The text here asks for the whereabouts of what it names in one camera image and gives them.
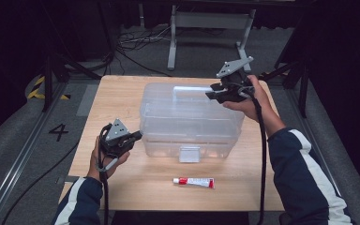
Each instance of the sleeve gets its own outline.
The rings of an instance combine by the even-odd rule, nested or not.
[[[294,224],[353,224],[347,204],[311,156],[302,133],[284,128],[268,144],[274,183]]]
[[[101,188],[94,178],[79,178],[58,205],[52,224],[99,224]]]

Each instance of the metal stand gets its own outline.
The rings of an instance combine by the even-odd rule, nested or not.
[[[245,30],[242,41],[237,41],[236,48],[241,59],[247,59],[245,46],[247,44],[251,25],[256,10],[252,9],[249,14],[223,14],[223,13],[200,13],[181,12],[172,6],[171,19],[171,46],[169,49],[168,70],[174,70],[176,59],[176,27],[204,27]],[[250,65],[244,65],[244,71],[250,72]]]

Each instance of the plastic storage bin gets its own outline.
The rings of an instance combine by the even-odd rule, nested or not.
[[[238,141],[242,112],[210,100],[209,86],[149,83],[140,108],[142,141],[150,157],[225,158]]]

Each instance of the toothpaste tube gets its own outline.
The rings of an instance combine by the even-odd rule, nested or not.
[[[199,186],[205,188],[215,188],[215,179],[213,178],[174,178],[173,182],[178,185]]]

